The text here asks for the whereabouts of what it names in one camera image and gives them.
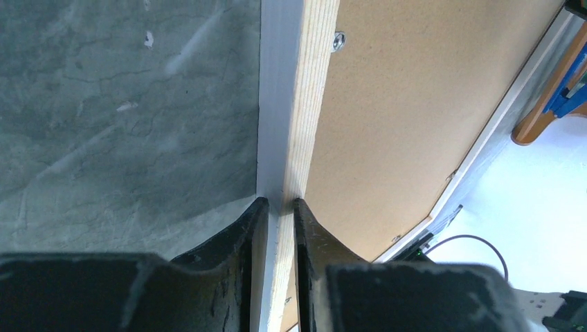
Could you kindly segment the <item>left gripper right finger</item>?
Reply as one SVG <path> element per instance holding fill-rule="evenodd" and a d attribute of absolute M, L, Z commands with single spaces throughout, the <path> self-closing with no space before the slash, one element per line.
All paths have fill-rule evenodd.
<path fill-rule="evenodd" d="M 493 268 L 425 261 L 370 263 L 293 202 L 301 331 L 528 331 Z"/>

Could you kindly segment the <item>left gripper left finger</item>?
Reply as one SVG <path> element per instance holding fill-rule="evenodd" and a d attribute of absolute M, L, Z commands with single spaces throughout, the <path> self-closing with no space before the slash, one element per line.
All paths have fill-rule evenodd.
<path fill-rule="evenodd" d="M 259 197 L 172 260 L 151 253 L 1 256 L 2 331 L 248 331 Z"/>

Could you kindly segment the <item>wooden picture frame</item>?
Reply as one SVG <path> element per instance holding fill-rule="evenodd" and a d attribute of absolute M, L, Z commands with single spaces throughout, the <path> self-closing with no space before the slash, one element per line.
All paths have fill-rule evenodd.
<path fill-rule="evenodd" d="M 294 260 L 291 202 L 305 198 L 329 62 L 343 50 L 345 32 L 336 27 L 342 1 L 263 1 L 260 33 L 260 92 L 256 192 L 268 198 L 271 212 L 264 224 L 264 281 L 253 310 L 253 331 L 279 331 Z M 551 52 L 581 27 L 581 19 L 563 2 L 516 74 L 495 111 L 455 170 L 430 215 L 402 236 L 375 261 L 386 261 L 437 221 L 448 200 L 462 187 L 480 153 L 509 108 Z"/>

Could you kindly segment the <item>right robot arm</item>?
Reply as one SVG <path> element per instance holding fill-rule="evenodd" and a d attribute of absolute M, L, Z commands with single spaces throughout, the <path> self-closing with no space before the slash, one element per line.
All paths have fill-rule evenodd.
<path fill-rule="evenodd" d="M 530 331 L 586 331 L 586 293 L 514 293 Z"/>

